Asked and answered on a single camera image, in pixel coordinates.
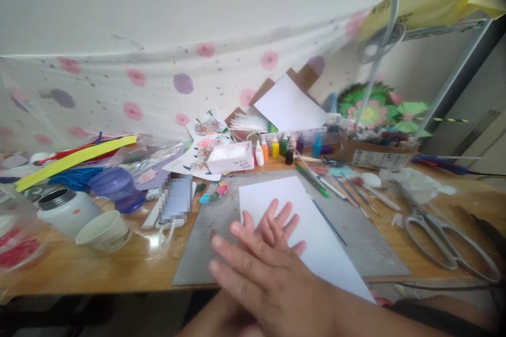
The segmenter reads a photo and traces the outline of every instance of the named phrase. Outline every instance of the yellow foam strip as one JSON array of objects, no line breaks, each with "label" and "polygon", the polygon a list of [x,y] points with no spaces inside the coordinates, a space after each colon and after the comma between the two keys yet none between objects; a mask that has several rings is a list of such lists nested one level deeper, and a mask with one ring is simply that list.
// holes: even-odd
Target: yellow foam strip
[{"label": "yellow foam strip", "polygon": [[127,136],[120,138],[119,140],[112,140],[101,143],[99,145],[94,145],[87,147],[86,149],[79,150],[74,154],[66,156],[56,162],[51,163],[49,166],[46,166],[40,171],[29,175],[27,177],[21,178],[18,180],[16,184],[16,189],[21,192],[25,189],[37,184],[44,179],[47,179],[57,173],[61,173],[67,169],[70,169],[77,164],[80,164],[89,159],[98,157],[102,154],[108,153],[110,151],[116,150],[125,145],[133,144],[137,141],[137,136]]}]

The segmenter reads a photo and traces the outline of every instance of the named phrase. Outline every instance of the blue yarn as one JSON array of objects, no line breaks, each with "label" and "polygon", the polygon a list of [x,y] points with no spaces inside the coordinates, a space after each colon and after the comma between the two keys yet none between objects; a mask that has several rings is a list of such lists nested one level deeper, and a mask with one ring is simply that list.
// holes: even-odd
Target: blue yarn
[{"label": "blue yarn", "polygon": [[65,170],[53,175],[51,179],[49,179],[48,183],[63,184],[74,191],[90,193],[88,182],[91,178],[100,174],[103,170],[103,167],[87,167]]}]

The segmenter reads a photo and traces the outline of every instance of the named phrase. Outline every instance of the cutting mat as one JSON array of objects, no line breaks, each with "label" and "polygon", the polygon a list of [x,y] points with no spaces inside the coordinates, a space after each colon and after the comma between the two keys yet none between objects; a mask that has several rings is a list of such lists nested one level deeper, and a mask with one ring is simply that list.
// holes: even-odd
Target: cutting mat
[{"label": "cutting mat", "polygon": [[240,221],[239,187],[289,176],[299,177],[307,192],[344,238],[347,246],[343,248],[362,277],[410,274],[376,227],[358,208],[342,201],[333,193],[330,193],[329,199],[324,198],[296,170],[283,170],[229,177],[229,191],[220,202],[201,206],[172,284],[215,283],[208,270],[209,261],[216,256],[210,242],[219,234],[226,240],[237,243],[229,232],[229,226],[234,220]]}]

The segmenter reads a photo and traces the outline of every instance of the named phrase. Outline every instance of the blue bottle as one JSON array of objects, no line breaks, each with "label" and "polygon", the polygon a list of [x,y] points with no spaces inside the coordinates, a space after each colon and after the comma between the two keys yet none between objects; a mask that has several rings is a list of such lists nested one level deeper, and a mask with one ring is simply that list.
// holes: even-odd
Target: blue bottle
[{"label": "blue bottle", "polygon": [[322,153],[322,135],[318,133],[315,144],[313,145],[313,152],[311,153],[311,156],[313,158],[320,158],[321,153]]}]

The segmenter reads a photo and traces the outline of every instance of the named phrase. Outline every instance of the white jar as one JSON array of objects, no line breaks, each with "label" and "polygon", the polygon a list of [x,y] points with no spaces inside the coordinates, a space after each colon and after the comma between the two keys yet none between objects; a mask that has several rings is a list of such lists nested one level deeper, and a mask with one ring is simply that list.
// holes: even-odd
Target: white jar
[{"label": "white jar", "polygon": [[38,205],[37,217],[73,241],[86,224],[103,213],[88,194],[71,189],[45,195]]}]

